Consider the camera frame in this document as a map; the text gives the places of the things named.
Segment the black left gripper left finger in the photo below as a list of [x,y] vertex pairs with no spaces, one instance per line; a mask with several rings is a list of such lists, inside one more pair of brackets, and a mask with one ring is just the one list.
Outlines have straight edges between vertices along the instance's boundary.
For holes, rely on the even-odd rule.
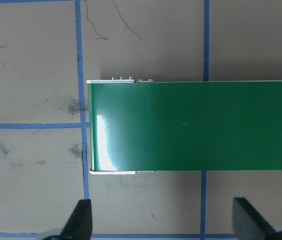
[[91,200],[79,200],[66,222],[60,237],[62,240],[89,240],[92,235]]

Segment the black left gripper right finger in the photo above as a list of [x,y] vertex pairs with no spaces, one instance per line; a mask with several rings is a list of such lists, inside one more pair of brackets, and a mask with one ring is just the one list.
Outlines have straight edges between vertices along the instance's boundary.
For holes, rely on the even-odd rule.
[[282,240],[276,231],[244,197],[234,197],[232,228],[239,240]]

